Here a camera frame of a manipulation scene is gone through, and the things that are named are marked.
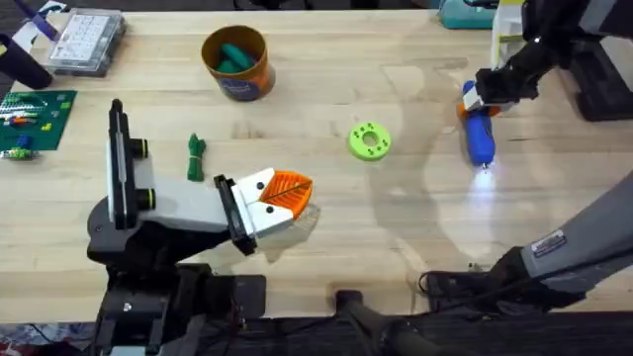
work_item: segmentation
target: green toy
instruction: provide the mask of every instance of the green toy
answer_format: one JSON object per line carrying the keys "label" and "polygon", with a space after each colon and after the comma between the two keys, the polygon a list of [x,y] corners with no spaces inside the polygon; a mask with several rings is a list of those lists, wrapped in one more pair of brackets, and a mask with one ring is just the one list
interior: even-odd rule
{"label": "green toy", "polygon": [[239,73],[242,70],[239,69],[239,67],[235,65],[235,63],[233,63],[232,60],[225,59],[222,62],[220,62],[220,66],[218,66],[217,71],[220,73],[235,74],[235,73]]}
{"label": "green toy", "polygon": [[347,145],[356,157],[365,161],[375,161],[387,155],[392,146],[392,138],[383,126],[364,123],[349,132]]}
{"label": "green toy", "polygon": [[223,44],[221,51],[228,60],[239,68],[238,72],[248,70],[255,65],[254,60],[245,51],[233,44]]}
{"label": "green toy", "polygon": [[189,137],[189,168],[187,169],[187,179],[192,182],[202,182],[205,180],[205,173],[202,171],[202,155],[207,148],[203,139],[198,139],[195,133]]}
{"label": "green toy", "polygon": [[21,147],[13,147],[11,149],[0,151],[0,158],[12,160],[31,160],[37,157],[39,153]]}

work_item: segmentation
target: sticker label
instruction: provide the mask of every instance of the sticker label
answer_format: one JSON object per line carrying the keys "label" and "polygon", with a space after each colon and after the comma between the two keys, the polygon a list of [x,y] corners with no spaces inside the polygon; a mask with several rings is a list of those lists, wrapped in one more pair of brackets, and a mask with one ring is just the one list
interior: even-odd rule
{"label": "sticker label", "polygon": [[254,83],[240,79],[221,78],[220,86],[236,100],[255,100],[259,97],[259,88]]}
{"label": "sticker label", "polygon": [[566,243],[567,238],[565,237],[565,234],[562,230],[557,229],[549,235],[532,243],[532,253],[534,253],[534,257],[536,258],[543,257],[546,254],[563,247]]}

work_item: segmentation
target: orange gripper pad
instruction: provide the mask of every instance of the orange gripper pad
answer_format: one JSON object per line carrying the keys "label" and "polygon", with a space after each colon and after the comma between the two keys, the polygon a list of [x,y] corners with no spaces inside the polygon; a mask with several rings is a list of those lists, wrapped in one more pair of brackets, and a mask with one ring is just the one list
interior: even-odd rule
{"label": "orange gripper pad", "polygon": [[290,209],[296,220],[308,205],[312,192],[312,179],[295,172],[275,170],[259,201]]}

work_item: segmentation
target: orange cup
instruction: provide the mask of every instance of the orange cup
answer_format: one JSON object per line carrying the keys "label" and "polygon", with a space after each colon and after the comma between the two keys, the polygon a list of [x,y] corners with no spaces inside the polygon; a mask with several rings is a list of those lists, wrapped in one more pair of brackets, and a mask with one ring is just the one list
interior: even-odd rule
{"label": "orange cup", "polygon": [[[239,73],[216,71],[222,59],[223,44],[239,47],[255,59],[255,65]],[[259,32],[247,26],[229,26],[212,33],[202,45],[202,59],[223,92],[234,100],[259,99],[275,84],[275,70],[268,63],[266,41]]]}

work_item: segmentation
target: blue marker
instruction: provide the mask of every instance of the blue marker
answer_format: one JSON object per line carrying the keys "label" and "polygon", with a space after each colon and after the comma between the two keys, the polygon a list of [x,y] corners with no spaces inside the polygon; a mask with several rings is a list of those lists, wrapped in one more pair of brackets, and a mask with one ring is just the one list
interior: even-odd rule
{"label": "blue marker", "polygon": [[[472,80],[464,84],[463,92],[468,93],[475,86]],[[475,110],[467,114],[466,141],[468,155],[476,166],[487,168],[495,159],[495,139],[493,138],[493,123],[489,115],[489,108]]]}

